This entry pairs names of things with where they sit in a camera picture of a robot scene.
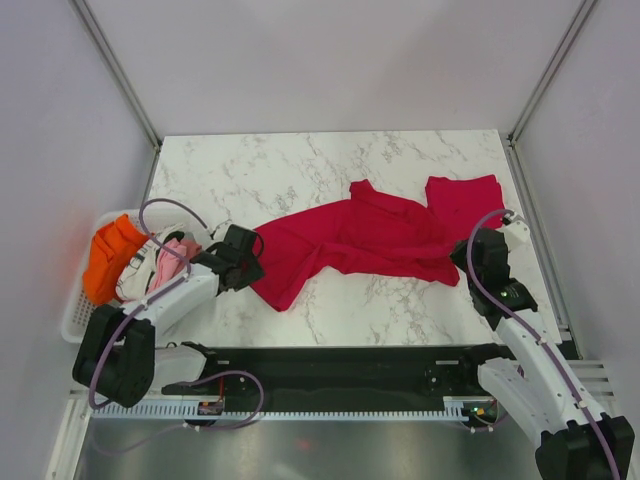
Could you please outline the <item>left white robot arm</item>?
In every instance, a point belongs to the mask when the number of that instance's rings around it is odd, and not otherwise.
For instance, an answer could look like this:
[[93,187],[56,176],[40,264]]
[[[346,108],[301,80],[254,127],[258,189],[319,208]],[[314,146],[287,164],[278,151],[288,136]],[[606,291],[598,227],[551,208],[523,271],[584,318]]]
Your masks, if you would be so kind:
[[259,263],[264,240],[235,224],[221,241],[192,258],[168,245],[161,250],[178,261],[177,275],[138,301],[104,304],[90,316],[72,378],[89,389],[94,409],[111,402],[130,408],[148,391],[174,384],[198,393],[215,389],[220,371],[207,361],[204,347],[193,342],[159,347],[157,337],[201,304],[265,275]]

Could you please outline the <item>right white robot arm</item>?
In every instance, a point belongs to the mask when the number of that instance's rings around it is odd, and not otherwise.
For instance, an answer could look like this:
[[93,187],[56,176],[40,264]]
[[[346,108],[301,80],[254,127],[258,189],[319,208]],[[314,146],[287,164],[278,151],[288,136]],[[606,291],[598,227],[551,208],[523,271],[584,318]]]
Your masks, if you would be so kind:
[[510,274],[508,256],[504,232],[487,228],[474,229],[451,255],[475,310],[513,355],[474,348],[458,368],[460,386],[498,401],[533,444],[542,478],[627,478],[632,426],[605,411],[549,339],[532,295]]

